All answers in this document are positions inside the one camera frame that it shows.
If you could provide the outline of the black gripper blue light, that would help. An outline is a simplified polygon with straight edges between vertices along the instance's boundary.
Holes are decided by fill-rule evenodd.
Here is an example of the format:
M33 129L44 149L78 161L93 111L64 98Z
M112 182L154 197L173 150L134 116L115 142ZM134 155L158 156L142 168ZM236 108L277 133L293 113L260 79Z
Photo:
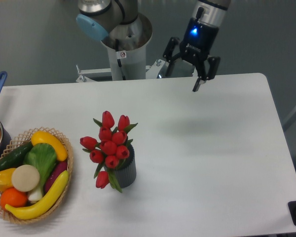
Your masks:
M214 79L221 58L209 56L209 54L218 31L218 27L211 27L205 23L189 23L181 42L178 37L171 37L163 53L163 57L168 63L164 77L169 77L172 74L175 61L181 57L183 60L193 64L197 70L197 80L192 89L193 92L197 92L200 86L208 80ZM173 55L178 45L180 51ZM209 64L208 71L205 70L204 61L207 61Z

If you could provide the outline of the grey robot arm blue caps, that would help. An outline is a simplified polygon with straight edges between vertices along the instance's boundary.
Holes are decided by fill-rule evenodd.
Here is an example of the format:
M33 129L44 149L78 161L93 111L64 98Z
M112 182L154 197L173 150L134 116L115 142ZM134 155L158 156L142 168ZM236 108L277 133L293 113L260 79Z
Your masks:
M155 71L146 70L146 46L152 25L138 12L136 0L80 0L76 17L79 28L108 51L113 80L190 77L197 72L193 91L216 76L220 57L210 50L230 6L229 0L199 0L183 39L171 37L163 52L165 63Z

